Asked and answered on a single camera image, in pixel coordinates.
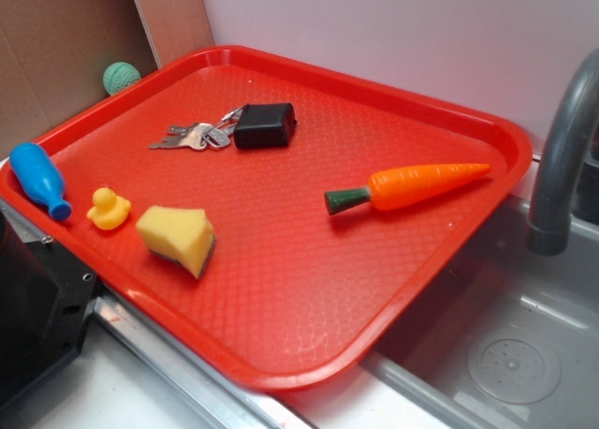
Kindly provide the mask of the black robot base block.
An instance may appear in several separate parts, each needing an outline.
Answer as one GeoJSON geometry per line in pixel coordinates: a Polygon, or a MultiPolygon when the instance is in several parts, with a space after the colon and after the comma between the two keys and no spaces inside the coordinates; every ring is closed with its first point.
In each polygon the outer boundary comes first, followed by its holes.
{"type": "Polygon", "coordinates": [[[23,241],[1,217],[1,408],[82,350],[97,274],[53,239],[23,241]]]}

